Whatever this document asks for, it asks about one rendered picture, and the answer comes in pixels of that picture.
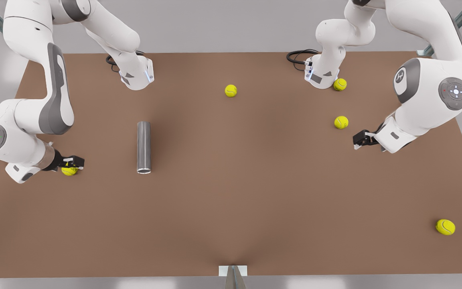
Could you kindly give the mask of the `grey tennis ball tube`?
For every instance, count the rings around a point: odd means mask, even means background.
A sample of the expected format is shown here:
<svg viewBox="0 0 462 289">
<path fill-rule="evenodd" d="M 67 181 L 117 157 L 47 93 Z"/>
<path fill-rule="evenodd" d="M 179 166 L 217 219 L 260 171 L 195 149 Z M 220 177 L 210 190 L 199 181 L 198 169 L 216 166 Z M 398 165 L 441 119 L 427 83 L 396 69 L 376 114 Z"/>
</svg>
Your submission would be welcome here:
<svg viewBox="0 0 462 289">
<path fill-rule="evenodd" d="M 151 172 L 151 126 L 149 122 L 138 122 L 136 171 L 139 174 Z"/>
</svg>

